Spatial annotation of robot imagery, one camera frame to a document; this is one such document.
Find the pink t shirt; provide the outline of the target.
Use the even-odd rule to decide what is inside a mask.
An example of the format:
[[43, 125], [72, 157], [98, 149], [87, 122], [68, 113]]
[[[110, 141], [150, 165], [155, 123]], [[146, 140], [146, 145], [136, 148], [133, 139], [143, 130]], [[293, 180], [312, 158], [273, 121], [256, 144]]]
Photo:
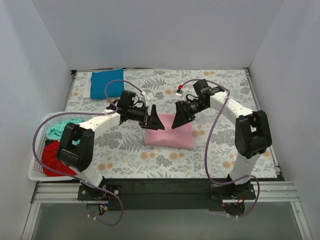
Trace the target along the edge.
[[181, 148], [191, 150], [193, 148], [192, 123], [172, 129], [174, 114], [160, 114], [159, 119], [164, 125], [164, 130], [147, 129], [144, 143], [148, 146]]

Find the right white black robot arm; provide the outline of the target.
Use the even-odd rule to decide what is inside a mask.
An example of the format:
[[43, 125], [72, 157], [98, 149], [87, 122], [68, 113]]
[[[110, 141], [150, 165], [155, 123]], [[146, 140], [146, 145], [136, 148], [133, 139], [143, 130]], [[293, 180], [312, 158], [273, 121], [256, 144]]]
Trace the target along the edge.
[[237, 199], [250, 188], [252, 172], [259, 157], [272, 145], [267, 114], [251, 110], [231, 99], [231, 92], [220, 84], [209, 86], [206, 79], [193, 80], [196, 95], [175, 103], [176, 113], [172, 129], [192, 122], [196, 114], [212, 108], [217, 117], [224, 115], [235, 127], [234, 145], [237, 156], [233, 169], [224, 182], [212, 181], [214, 194]]

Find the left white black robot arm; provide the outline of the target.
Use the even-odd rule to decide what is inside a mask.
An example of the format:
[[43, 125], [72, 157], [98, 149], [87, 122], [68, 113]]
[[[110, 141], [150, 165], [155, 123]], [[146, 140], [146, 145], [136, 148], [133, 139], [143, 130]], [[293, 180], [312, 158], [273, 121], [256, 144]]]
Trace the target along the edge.
[[156, 106], [148, 106], [143, 101], [135, 103], [137, 94], [124, 90], [119, 100], [115, 100], [103, 111], [103, 115], [91, 118], [80, 124], [68, 123], [62, 133], [56, 158], [70, 167], [80, 180], [89, 188], [89, 194], [95, 200], [106, 196], [105, 178], [92, 165], [95, 140], [107, 130], [117, 127], [127, 120], [137, 121], [139, 126], [150, 130], [164, 130]]

